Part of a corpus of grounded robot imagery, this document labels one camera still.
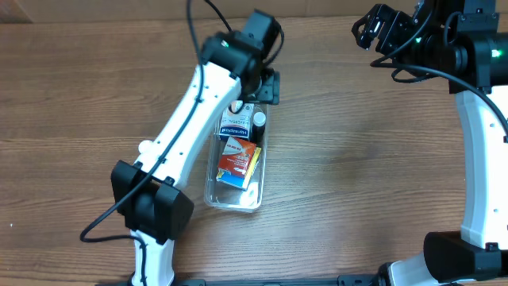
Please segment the dark bottle white cap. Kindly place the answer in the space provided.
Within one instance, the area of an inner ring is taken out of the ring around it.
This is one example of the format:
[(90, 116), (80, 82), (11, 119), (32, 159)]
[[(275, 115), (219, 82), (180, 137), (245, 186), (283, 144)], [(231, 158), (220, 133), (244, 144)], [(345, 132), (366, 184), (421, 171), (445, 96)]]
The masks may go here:
[(252, 118), (252, 142), (259, 144), (264, 136), (265, 126), (267, 122), (266, 114), (257, 112)]

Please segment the blue yellow VapoDrops box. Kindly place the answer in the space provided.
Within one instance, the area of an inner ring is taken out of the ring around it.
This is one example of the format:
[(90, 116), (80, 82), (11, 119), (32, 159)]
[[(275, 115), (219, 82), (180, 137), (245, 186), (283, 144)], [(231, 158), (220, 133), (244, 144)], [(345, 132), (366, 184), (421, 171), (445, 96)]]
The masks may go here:
[(228, 185), (231, 185), (231, 186), (243, 189), (243, 190), (247, 190), (250, 179), (256, 170), (256, 166), (258, 164), (258, 160), (260, 157), (260, 152), (261, 152), (261, 148), (256, 147), (256, 150), (254, 152), (254, 155), (253, 155), (250, 165), (248, 167), (248, 171), (247, 171), (247, 174), (245, 175), (245, 178), (232, 176), (228, 173), (218, 170), (216, 180), (218, 182), (222, 182), (224, 184), (228, 184)]

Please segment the white blue Hansaplast box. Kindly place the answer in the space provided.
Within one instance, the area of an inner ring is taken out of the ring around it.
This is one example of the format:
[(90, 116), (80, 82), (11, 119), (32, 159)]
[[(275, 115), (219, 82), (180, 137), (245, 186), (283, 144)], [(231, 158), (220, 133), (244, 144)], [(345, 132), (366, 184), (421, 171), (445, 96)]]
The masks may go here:
[(241, 100), (233, 101), (224, 110), (219, 125), (219, 137), (227, 141), (229, 137), (249, 140), (252, 115), (255, 105)]

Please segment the red orange small box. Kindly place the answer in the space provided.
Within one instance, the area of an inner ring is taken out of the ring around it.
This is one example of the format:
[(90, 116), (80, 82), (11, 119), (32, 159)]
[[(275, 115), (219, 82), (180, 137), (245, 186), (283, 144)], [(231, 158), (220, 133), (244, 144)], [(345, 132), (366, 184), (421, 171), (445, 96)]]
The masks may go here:
[(245, 178), (255, 150), (255, 143), (237, 137), (229, 137), (218, 162), (218, 170), (232, 176)]

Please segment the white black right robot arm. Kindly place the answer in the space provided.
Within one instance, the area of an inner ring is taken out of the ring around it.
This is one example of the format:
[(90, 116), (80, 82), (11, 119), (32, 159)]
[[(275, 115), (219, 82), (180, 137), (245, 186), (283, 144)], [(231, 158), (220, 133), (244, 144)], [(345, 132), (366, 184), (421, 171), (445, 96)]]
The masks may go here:
[(420, 1), (413, 14), (377, 4), (352, 26), (375, 68), (409, 83), (448, 81), (463, 130), (466, 199), (457, 231), (431, 232), (415, 257), (340, 284), (462, 285), (507, 275), (507, 35), (493, 1)]

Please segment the orange tube white cap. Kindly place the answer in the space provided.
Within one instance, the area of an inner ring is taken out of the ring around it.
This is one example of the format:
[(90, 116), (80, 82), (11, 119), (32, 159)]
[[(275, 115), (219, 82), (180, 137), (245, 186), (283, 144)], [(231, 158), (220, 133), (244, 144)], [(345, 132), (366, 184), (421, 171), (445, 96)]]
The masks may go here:
[(144, 140), (138, 145), (138, 151), (140, 154), (146, 153), (152, 149), (153, 142), (150, 140)]

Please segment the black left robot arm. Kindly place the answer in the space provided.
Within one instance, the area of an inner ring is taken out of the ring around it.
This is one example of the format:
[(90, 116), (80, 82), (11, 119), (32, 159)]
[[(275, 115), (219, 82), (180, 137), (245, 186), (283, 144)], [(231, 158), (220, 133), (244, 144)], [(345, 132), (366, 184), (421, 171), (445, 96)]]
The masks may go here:
[(197, 155), (231, 103), (279, 103), (280, 75), (269, 65), (275, 59), (271, 48), (282, 36), (273, 16), (255, 10), (241, 31), (208, 37), (166, 126), (154, 141), (140, 144), (133, 164), (120, 160), (114, 166), (114, 210), (124, 217), (136, 251), (130, 285), (173, 283), (174, 242), (194, 210), (183, 189)]

